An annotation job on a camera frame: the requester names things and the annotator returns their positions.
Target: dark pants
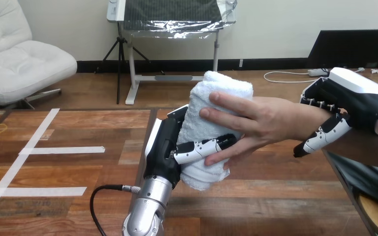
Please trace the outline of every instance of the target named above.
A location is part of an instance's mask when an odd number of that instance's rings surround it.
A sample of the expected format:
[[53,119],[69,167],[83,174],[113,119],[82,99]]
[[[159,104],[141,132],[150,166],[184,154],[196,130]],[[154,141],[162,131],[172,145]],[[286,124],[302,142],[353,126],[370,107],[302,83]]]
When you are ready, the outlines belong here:
[[349,186],[378,202],[378,167],[366,166],[332,153],[329,154],[329,158],[337,166]]

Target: white wall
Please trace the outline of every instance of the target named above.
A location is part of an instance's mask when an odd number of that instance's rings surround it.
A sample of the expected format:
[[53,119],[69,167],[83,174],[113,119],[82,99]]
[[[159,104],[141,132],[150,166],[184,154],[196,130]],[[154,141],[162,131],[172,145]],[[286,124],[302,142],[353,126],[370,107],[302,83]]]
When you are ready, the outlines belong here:
[[[18,1],[34,40],[77,60],[102,60],[116,40],[108,0]],[[237,23],[220,34],[220,59],[306,58],[320,30],[378,29],[378,0],[239,0],[236,11]],[[212,59],[213,41],[138,38],[134,46],[150,59]]]

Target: human hand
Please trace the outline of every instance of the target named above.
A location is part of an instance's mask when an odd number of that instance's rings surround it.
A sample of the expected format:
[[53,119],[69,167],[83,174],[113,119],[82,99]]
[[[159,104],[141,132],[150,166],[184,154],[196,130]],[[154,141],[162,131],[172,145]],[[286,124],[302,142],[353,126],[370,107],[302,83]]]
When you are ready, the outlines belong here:
[[199,112],[208,121],[244,134],[233,146],[206,158],[207,166],[230,158],[224,165],[225,170],[268,144],[286,139],[306,139],[330,116],[322,109],[274,97],[254,97],[253,101],[249,101],[212,92],[209,100],[244,116],[234,116],[213,108],[203,108]]

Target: wrist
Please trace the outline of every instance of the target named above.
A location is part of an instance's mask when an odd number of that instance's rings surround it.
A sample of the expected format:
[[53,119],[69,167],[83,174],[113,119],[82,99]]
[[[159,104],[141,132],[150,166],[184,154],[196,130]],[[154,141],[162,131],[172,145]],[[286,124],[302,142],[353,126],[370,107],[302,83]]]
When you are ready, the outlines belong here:
[[321,108],[295,103],[294,123],[291,126],[292,139],[304,141],[331,117],[331,114]]

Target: fingernail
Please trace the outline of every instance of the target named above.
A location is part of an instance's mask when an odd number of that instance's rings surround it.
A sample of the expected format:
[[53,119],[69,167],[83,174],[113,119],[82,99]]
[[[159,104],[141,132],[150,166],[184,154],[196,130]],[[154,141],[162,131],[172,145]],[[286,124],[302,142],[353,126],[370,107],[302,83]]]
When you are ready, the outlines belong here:
[[209,116],[209,111],[208,111],[208,109],[202,108],[202,109],[200,110],[200,112],[199,112],[199,115],[200,115],[201,117],[205,117],[205,118],[207,118],[207,117]]
[[212,100],[217,101],[217,100],[220,98],[220,94],[217,93],[217,92],[212,92],[211,95],[210,95],[210,98],[211,98]]

